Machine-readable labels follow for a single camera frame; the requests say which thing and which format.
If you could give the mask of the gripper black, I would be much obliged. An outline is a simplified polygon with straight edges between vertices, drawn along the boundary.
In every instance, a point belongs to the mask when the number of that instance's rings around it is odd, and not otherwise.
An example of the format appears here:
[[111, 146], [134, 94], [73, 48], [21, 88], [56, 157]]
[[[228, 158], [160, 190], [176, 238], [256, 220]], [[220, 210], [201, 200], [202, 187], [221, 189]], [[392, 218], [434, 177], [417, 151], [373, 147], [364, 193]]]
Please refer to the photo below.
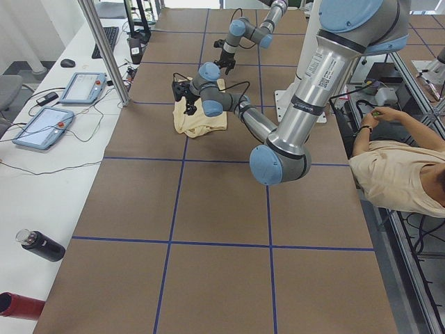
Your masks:
[[219, 68], [225, 68], [225, 74], [228, 75], [229, 72], [234, 69], [236, 60], [234, 59], [234, 53], [229, 53], [225, 50], [221, 51], [220, 59], [213, 62]]
[[193, 85], [186, 83], [184, 86], [184, 97], [186, 98], [186, 106], [184, 110], [185, 115], [193, 116], [197, 111], [195, 102], [198, 100], [198, 96], [194, 93]]

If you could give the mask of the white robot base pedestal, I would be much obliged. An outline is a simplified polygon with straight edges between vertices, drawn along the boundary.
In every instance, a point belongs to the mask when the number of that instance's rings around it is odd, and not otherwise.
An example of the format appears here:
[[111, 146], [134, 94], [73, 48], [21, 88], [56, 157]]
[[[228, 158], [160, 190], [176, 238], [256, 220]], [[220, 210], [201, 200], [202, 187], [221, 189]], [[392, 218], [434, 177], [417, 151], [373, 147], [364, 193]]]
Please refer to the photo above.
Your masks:
[[310, 11], [309, 15], [309, 23], [302, 45], [302, 51], [300, 52], [300, 58], [298, 61], [294, 81], [288, 86], [286, 90], [275, 91], [275, 108], [277, 112], [277, 119], [279, 122], [282, 121], [285, 112], [291, 106], [302, 106], [304, 109], [307, 107], [307, 105], [302, 103], [301, 97], [299, 97], [299, 99], [297, 100], [294, 95], [297, 93], [298, 87], [305, 77], [305, 71], [308, 68], [312, 57], [314, 56], [318, 47], [316, 34], [321, 27], [319, 21], [320, 4], [321, 1], [314, 1], [314, 4], [312, 5], [312, 10]]

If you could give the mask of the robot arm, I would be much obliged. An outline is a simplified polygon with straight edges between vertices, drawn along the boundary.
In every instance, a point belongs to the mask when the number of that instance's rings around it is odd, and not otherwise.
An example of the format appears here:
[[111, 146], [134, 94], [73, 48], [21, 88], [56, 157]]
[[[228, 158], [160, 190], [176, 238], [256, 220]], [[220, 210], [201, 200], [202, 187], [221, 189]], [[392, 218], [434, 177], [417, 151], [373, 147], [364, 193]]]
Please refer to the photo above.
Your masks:
[[264, 49], [269, 48], [273, 40], [273, 32], [289, 7], [287, 0], [261, 2], [269, 6], [270, 9], [260, 26], [252, 25], [249, 19], [244, 16], [232, 19], [226, 38], [214, 42], [213, 46], [221, 49], [220, 58], [214, 63], [220, 69], [225, 68], [225, 74], [233, 70], [236, 65], [235, 53], [242, 38], [253, 42], [253, 45], [259, 45]]
[[250, 154], [250, 170], [258, 182], [275, 185], [298, 180], [312, 163], [305, 141], [325, 105], [340, 89], [348, 68], [361, 56], [404, 48], [410, 6], [409, 1], [322, 1], [316, 51], [278, 125], [261, 114], [246, 95], [226, 93], [217, 81], [222, 72], [234, 67], [242, 38], [263, 48], [270, 45], [275, 26], [287, 10], [286, 1], [271, 1], [266, 19], [258, 27], [246, 18], [232, 21], [221, 59], [204, 63], [192, 79], [174, 81], [175, 100], [185, 101], [187, 115], [195, 113], [196, 101], [201, 101], [209, 117], [234, 113], [259, 140]]

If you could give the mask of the person's hand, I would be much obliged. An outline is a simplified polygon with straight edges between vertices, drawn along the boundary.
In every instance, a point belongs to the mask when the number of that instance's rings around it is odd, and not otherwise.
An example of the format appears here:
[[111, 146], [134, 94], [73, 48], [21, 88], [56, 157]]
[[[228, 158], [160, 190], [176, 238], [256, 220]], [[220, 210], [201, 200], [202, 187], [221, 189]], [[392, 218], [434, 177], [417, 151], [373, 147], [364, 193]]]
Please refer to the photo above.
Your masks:
[[369, 128], [376, 128], [379, 124], [379, 120], [373, 116], [372, 113], [367, 113], [361, 121], [360, 127], [369, 127]]

